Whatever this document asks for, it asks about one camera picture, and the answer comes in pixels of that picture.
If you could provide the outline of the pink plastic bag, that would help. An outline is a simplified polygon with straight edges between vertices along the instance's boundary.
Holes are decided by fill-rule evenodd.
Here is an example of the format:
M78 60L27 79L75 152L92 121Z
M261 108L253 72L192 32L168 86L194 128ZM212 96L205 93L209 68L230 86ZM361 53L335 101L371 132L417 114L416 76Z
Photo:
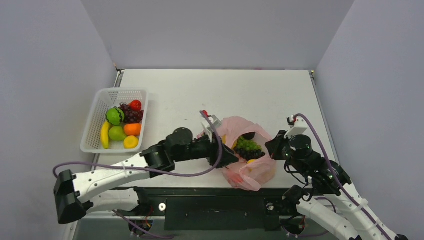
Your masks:
M247 140L257 142L265 152L265 156L247 164L247 161L234 151L238 162L223 167L221 169L223 177L233 188L259 191L276 174L277 162L271 159L265 147L265 143L272 139L271 135L259 124L239 116L223 118L221 123L222 126L217 129L218 135L222 138L223 144L231 150L234 151L237 139L243 136Z

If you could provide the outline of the green fake fruit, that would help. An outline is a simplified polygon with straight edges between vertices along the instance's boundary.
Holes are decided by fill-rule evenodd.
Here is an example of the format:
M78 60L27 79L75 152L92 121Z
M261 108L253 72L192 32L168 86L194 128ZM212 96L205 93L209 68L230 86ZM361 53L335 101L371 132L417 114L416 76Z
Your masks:
M125 119L124 112L118 107L110 108L105 114L106 120L114 126L119 126Z

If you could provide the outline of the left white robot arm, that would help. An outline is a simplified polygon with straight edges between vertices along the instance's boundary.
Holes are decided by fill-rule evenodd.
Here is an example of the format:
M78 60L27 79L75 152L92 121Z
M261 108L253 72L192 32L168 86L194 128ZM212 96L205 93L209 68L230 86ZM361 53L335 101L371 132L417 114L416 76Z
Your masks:
M60 225L76 222L87 214L123 210L143 215L149 201L136 188L120 189L134 181L161 175L178 176L176 163L206 159L211 169L225 168L238 162L230 147L212 132L194 138L187 128L178 128L158 144L114 165L101 165L90 172L54 172L53 189L57 221Z

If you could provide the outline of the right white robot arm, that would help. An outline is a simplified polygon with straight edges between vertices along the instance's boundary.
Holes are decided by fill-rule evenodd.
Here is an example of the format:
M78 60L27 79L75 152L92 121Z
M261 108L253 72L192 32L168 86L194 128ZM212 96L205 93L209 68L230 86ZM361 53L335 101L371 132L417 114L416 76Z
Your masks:
M314 136L322 153L313 150L309 136L284 130L265 143L273 160L284 161L312 185L312 190L292 186L282 196L283 209L310 218L339 240L407 239L377 217L346 171L329 159L317 133Z

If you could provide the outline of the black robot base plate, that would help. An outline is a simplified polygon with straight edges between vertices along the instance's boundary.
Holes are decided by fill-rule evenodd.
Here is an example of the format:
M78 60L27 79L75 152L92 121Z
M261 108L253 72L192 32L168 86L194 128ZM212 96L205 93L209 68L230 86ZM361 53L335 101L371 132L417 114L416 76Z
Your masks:
M277 231L300 213L283 200L285 188L135 187L138 206L119 210L125 217L162 218L166 231Z

